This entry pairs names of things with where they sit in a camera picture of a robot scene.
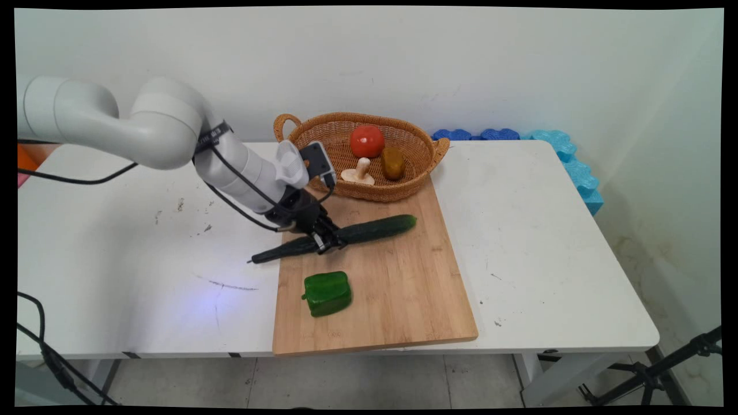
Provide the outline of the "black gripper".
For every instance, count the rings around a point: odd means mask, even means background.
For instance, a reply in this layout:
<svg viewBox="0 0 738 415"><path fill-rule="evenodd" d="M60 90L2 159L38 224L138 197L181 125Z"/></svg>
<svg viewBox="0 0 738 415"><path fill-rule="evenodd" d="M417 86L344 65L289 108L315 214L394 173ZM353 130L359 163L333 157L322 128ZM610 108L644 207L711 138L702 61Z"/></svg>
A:
<svg viewBox="0 0 738 415"><path fill-rule="evenodd" d="M315 252L323 255L333 248L348 245L339 234L340 227L327 215L319 200L310 192L295 187L287 187L276 206L266 211L267 220L293 231L310 235L317 245Z"/></svg>

